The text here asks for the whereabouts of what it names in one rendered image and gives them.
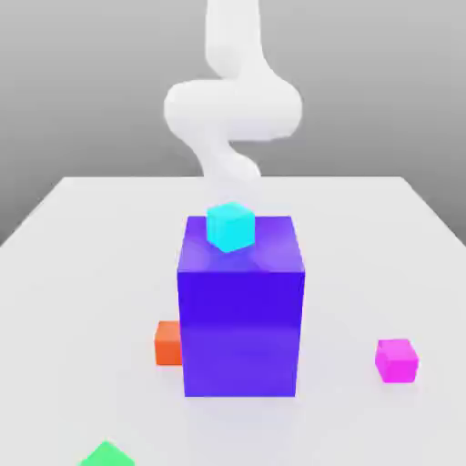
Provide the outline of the small magenta cube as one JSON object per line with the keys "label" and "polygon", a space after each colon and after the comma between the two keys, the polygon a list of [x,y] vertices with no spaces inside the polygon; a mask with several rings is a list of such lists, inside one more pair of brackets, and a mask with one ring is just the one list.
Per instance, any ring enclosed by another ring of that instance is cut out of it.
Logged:
{"label": "small magenta cube", "polygon": [[379,339],[375,365],[384,383],[412,383],[419,356],[408,339]]}

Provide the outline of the small green cube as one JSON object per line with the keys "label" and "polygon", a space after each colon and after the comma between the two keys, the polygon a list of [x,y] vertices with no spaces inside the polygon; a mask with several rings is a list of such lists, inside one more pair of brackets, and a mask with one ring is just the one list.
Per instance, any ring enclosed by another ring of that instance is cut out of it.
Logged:
{"label": "small green cube", "polygon": [[110,441],[103,441],[77,466],[136,466],[135,461]]}

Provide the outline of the large purple box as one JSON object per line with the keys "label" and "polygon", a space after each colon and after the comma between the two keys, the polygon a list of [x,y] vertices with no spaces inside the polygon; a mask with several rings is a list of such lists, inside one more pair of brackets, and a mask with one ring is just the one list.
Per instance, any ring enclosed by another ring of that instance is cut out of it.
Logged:
{"label": "large purple box", "polygon": [[258,217],[253,245],[224,253],[190,216],[177,267],[188,397],[296,393],[305,267],[289,217]]}

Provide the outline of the small cyan cube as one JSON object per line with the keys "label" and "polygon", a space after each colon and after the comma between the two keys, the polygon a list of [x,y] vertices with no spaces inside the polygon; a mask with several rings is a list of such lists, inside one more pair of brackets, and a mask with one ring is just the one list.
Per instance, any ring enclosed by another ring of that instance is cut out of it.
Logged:
{"label": "small cyan cube", "polygon": [[207,240],[224,253],[253,245],[255,243],[255,214],[235,202],[209,208]]}

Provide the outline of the small orange cube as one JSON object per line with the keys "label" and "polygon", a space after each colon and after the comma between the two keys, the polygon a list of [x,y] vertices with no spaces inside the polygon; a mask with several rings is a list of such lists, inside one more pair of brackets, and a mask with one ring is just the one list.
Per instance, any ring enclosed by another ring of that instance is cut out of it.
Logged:
{"label": "small orange cube", "polygon": [[154,338],[156,364],[158,366],[181,366],[181,338],[178,320],[161,320]]}

